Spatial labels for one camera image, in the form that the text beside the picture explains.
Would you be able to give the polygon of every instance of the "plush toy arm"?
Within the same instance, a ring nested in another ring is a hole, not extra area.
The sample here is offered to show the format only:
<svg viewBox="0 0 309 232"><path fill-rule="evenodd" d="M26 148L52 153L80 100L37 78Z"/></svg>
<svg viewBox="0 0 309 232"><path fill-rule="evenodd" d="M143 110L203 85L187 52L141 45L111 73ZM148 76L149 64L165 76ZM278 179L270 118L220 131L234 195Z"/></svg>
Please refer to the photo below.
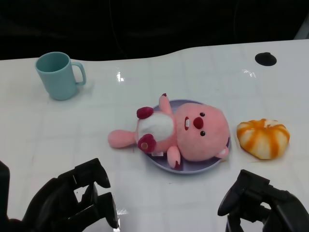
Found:
<svg viewBox="0 0 309 232"><path fill-rule="evenodd" d="M134 132L115 130L108 135L108 143L111 147L120 148L135 144Z"/></svg>
<svg viewBox="0 0 309 232"><path fill-rule="evenodd" d="M179 169L180 167L180 152L178 147L171 146L168 149L168 162L172 168Z"/></svg>
<svg viewBox="0 0 309 232"><path fill-rule="evenodd" d="M173 114L172 112L172 109L170 107L170 104L169 104L169 98L166 96L166 93L164 93L160 99L159 99L159 107L160 107L160 110L166 114Z"/></svg>

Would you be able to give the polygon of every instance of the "plush toy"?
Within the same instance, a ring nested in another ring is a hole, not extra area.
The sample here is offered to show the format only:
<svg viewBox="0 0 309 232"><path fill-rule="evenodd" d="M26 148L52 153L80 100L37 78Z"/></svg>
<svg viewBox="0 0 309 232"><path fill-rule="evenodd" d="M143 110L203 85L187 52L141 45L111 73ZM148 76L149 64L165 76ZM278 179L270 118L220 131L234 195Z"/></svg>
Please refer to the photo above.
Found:
<svg viewBox="0 0 309 232"><path fill-rule="evenodd" d="M168 162L175 169L180 166L181 155L188 161L228 155L229 128L219 109L186 103L173 113L166 94L160 97L159 107L161 112L154 112L151 107L137 110L136 131L112 131L108 136L110 146L120 148L137 143L145 153L167 152Z"/></svg>

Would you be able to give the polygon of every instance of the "orange and white bun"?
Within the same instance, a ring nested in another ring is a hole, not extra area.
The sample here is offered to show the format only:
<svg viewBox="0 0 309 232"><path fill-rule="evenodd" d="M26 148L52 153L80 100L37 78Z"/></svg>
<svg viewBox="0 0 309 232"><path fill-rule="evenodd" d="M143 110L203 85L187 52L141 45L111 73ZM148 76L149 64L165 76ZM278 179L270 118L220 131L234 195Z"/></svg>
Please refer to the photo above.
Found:
<svg viewBox="0 0 309 232"><path fill-rule="evenodd" d="M276 120L261 119L237 126L240 146L262 160L281 157L290 140L290 133Z"/></svg>

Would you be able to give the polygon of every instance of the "purple plate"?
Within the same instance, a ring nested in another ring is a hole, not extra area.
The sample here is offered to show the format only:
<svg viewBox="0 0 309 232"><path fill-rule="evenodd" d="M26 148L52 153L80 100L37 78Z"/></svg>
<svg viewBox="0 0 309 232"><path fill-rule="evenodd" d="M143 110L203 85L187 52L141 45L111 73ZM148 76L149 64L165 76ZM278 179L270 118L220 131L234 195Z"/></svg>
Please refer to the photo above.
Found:
<svg viewBox="0 0 309 232"><path fill-rule="evenodd" d="M185 103L197 103L197 104L203 104L200 102L192 101L192 100L172 100L169 102L170 106L172 108L172 111L175 112L179 106L185 104ZM160 111L159 105L154 107L154 111ZM228 138L226 146L230 150L230 138ZM178 173L178 174L194 174L194 173L199 173L202 171L205 171L207 169L213 168L220 162L220 158L213 157L205 161L200 161L200 162L191 162L185 160L183 157L181 157L181 162L180 162L180 168L179 169L173 169L170 167L167 159L166 153L163 156L152 156L151 154L147 154L147 157L158 167L169 171L173 173Z"/></svg>

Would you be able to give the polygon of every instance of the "plush toy ear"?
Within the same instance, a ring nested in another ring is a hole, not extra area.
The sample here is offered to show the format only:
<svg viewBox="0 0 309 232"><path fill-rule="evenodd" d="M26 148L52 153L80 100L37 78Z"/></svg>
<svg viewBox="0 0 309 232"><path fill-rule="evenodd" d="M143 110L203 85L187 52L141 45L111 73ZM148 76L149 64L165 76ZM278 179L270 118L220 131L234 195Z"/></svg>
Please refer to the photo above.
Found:
<svg viewBox="0 0 309 232"><path fill-rule="evenodd" d="M218 157L218 158L225 158L227 156L228 156L228 148L226 146L221 152L215 155L215 157Z"/></svg>
<svg viewBox="0 0 309 232"><path fill-rule="evenodd" d="M134 132L115 130L108 135L108 143L111 147L120 148L136 143Z"/></svg>

